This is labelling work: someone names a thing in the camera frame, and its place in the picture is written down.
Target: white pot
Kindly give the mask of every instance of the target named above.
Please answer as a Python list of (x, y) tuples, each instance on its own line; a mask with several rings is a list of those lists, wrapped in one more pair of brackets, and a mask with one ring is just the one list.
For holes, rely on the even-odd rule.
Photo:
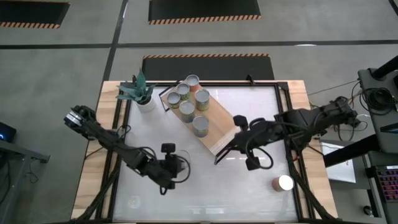
[(153, 110), (156, 106), (156, 103), (154, 101), (154, 98), (151, 97), (150, 101), (145, 104), (145, 105), (141, 105), (139, 103), (137, 103), (138, 109), (139, 111), (141, 111), (141, 113), (146, 113), (146, 112), (150, 112), (151, 110)]

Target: tin can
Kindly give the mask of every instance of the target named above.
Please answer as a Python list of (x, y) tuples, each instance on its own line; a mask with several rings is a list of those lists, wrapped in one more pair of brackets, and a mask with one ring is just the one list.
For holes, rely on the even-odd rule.
[(278, 192), (292, 190), (293, 186), (293, 179), (288, 175), (282, 175), (272, 181), (272, 187)]
[(191, 123), (195, 118), (195, 105), (185, 100), (180, 103), (181, 120), (185, 123)]
[(173, 109), (178, 108), (180, 104), (181, 96), (178, 93), (172, 92), (167, 96), (167, 102)]
[(181, 100), (189, 99), (189, 86), (181, 83), (177, 86), (177, 93), (181, 96)]
[(189, 91), (195, 92), (199, 89), (199, 77), (196, 75), (189, 75), (186, 79), (187, 84), (189, 86)]
[(201, 89), (195, 92), (196, 107), (200, 111), (207, 110), (209, 108), (210, 93), (205, 89)]
[(205, 116), (197, 116), (193, 120), (193, 132), (199, 138), (205, 137), (209, 133), (209, 119)]

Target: concrete floor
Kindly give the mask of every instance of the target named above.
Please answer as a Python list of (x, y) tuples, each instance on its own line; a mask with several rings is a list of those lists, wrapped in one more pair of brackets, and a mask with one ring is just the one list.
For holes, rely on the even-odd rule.
[[(0, 28), (0, 45), (110, 44), (122, 0), (71, 1), (58, 30)], [(397, 40), (398, 16), (387, 0), (259, 0), (258, 21), (147, 25), (148, 1), (129, 1), (120, 43), (291, 40)], [(398, 45), (192, 47), (117, 49), (110, 80), (128, 80), (152, 54), (269, 53), (275, 79), (305, 80), (307, 92), (357, 79), (362, 68), (379, 67), (397, 55)], [(16, 143), (51, 154), (34, 164), (39, 181), (26, 180), (13, 223), (48, 223), (70, 218), (87, 141), (63, 124), (69, 107), (95, 108), (109, 49), (0, 50), (0, 121), (18, 130)], [(349, 96), (352, 85), (311, 95), (322, 105)], [(359, 103), (359, 114), (366, 114)], [(354, 141), (373, 133), (355, 134)], [(325, 139), (338, 139), (331, 131)], [(384, 223), (363, 215), (363, 190), (333, 187), (340, 218)]]

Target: paper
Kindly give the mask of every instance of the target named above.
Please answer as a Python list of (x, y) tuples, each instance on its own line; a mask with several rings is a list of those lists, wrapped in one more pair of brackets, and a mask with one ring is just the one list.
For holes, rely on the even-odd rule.
[[(344, 146), (338, 146), (335, 144), (328, 144), (321, 142), (321, 149), (324, 155), (327, 155), (331, 152), (334, 152), (338, 149), (344, 148)], [(353, 160), (350, 159), (348, 161), (342, 162), (340, 164), (336, 164), (334, 166), (326, 168), (326, 172), (328, 173), (328, 177), (330, 180), (339, 180), (350, 183), (356, 183), (355, 181), (355, 173), (354, 173), (354, 164)]]

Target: black mat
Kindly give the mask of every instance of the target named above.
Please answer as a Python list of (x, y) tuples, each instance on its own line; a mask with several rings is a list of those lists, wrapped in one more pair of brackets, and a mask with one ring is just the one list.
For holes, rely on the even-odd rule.
[(149, 24), (260, 19), (257, 0), (151, 0)]
[(274, 80), (268, 54), (149, 55), (142, 61), (148, 80), (179, 80), (190, 73), (201, 80)]
[(69, 2), (0, 1), (0, 27), (57, 29)]

